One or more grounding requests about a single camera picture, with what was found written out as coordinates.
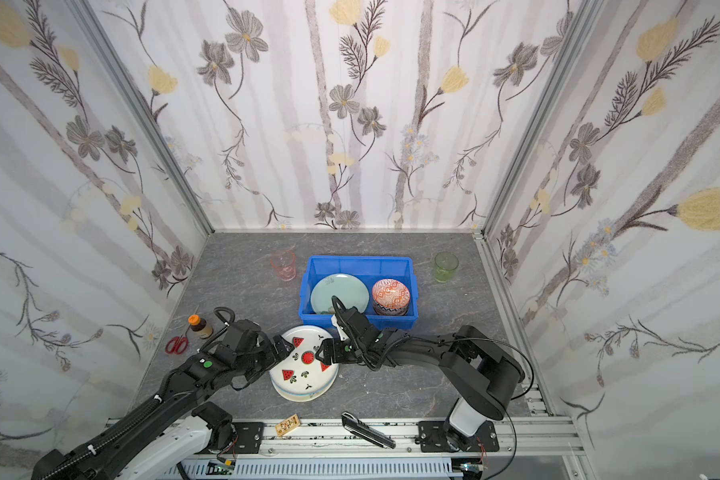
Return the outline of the watermelon pattern plate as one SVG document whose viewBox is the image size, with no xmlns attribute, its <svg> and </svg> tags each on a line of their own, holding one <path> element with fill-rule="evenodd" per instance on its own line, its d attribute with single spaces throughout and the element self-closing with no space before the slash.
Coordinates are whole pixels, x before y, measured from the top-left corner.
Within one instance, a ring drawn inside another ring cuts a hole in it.
<svg viewBox="0 0 720 480">
<path fill-rule="evenodd" d="M 338 378 L 339 366 L 323 365 L 315 357 L 316 349 L 327 337 L 332 337 L 328 331 L 309 325 L 286 331 L 283 338 L 294 345 L 294 351 L 269 371 L 273 386 L 299 394 L 312 393 L 326 384 L 333 384 Z"/>
</svg>

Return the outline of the green floral plate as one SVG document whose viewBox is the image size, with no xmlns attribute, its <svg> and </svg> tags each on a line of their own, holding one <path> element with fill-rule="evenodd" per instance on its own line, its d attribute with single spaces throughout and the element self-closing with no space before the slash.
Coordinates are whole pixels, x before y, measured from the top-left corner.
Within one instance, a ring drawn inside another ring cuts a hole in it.
<svg viewBox="0 0 720 480">
<path fill-rule="evenodd" d="M 370 294 L 365 284 L 357 277 L 337 273 L 320 280 L 310 294 L 310 305 L 315 314 L 333 314 L 332 298 L 337 297 L 345 308 L 356 308 L 364 312 L 369 304 Z"/>
</svg>

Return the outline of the orange blue patterned bowl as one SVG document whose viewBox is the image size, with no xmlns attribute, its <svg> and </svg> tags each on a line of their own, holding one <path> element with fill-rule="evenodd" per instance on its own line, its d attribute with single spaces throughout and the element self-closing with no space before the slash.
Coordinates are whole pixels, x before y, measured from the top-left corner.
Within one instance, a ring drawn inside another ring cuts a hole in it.
<svg viewBox="0 0 720 480">
<path fill-rule="evenodd" d="M 381 279 L 371 290 L 373 310 L 381 316 L 403 316 L 407 314 L 411 301 L 410 290 L 395 279 Z"/>
</svg>

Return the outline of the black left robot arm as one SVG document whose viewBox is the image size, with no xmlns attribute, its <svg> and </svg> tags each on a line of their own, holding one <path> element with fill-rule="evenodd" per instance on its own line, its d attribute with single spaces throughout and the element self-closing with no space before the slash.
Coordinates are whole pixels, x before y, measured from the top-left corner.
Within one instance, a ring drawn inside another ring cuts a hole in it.
<svg viewBox="0 0 720 480">
<path fill-rule="evenodd" d="M 112 427 L 63 454 L 54 449 L 34 466 L 33 479 L 114 479 L 176 420 L 241 377 L 246 387 L 290 357 L 294 345 L 268 337 L 250 320 L 216 307 L 222 322 L 198 352 L 162 380 L 156 392 Z"/>
</svg>

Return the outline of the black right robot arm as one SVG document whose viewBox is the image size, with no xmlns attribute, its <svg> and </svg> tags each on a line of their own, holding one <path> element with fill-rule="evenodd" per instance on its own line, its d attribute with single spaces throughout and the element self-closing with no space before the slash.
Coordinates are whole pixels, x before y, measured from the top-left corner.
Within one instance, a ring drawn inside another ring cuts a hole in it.
<svg viewBox="0 0 720 480">
<path fill-rule="evenodd" d="M 440 427 L 418 434 L 423 450 L 469 452 L 485 446 L 480 429 L 509 417 L 509 403 L 526 373 L 509 344 L 466 325 L 447 335 L 416 336 L 405 330 L 374 326 L 356 308 L 334 296 L 335 326 L 340 339 L 321 341 L 316 358 L 326 365 L 356 364 L 371 371 L 398 366 L 434 367 L 456 389 L 459 398 Z"/>
</svg>

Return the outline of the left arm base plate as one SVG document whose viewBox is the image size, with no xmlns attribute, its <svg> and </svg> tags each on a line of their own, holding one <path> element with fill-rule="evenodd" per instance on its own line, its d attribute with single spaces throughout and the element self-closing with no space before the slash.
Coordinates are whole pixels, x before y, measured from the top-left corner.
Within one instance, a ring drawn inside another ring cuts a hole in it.
<svg viewBox="0 0 720 480">
<path fill-rule="evenodd" d="M 228 450 L 234 455 L 256 455 L 264 438 L 263 422 L 234 422 L 233 439 Z"/>
</svg>

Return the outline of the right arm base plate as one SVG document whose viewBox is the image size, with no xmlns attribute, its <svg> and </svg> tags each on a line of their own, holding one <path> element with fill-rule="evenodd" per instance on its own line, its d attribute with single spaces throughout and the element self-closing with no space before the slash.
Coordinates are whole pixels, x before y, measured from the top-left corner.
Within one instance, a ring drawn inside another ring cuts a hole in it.
<svg viewBox="0 0 720 480">
<path fill-rule="evenodd" d="M 459 433 L 445 421 L 421 421 L 417 428 L 415 443 L 423 453 L 493 453 L 500 450 L 491 421 L 483 422 L 471 437 Z"/>
</svg>

